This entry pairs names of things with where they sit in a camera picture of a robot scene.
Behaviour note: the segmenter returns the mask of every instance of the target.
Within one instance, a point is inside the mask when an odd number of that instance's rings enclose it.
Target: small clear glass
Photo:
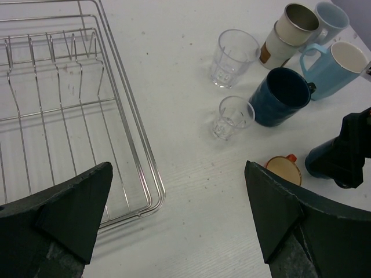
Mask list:
[[[238,130],[249,127],[255,120],[255,111],[250,102],[238,96],[229,96],[219,105],[219,114],[213,122],[213,134],[228,140]]]
[[[252,62],[260,56],[260,46],[250,34],[231,29],[220,34],[210,75],[215,85],[231,88]]]

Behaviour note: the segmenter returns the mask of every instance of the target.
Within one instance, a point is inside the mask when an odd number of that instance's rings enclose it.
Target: white mug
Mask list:
[[[331,41],[338,33],[349,26],[349,17],[338,6],[328,3],[320,2],[314,9],[315,14],[319,19],[319,28],[313,33],[300,52],[312,43],[324,45]],[[307,55],[314,55],[315,52],[307,52]]]
[[[309,8],[296,3],[288,4],[277,21],[277,33],[287,43],[304,44],[319,27],[319,20]]]
[[[277,33],[277,22],[261,47],[259,60],[265,68],[273,70],[283,67],[294,56],[300,46],[285,42]]]

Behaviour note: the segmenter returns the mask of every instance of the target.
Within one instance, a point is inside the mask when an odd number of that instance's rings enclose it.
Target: dish rack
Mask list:
[[[0,10],[0,204],[110,161],[100,232],[159,210],[165,189],[101,0]]]

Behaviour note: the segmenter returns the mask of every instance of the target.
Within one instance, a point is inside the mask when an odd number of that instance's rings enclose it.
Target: orange cup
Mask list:
[[[264,167],[270,172],[280,176],[284,180],[301,185],[301,172],[295,164],[296,156],[290,154],[286,157],[275,156],[271,158]]]

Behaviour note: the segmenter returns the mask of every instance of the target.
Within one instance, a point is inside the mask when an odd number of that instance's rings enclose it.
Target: cream mug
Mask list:
[[[300,46],[319,28],[317,15],[296,3],[288,4],[277,21],[277,33],[287,43]]]
[[[277,22],[261,47],[259,60],[265,68],[273,70],[283,67],[300,46],[293,46],[285,42],[277,33]]]

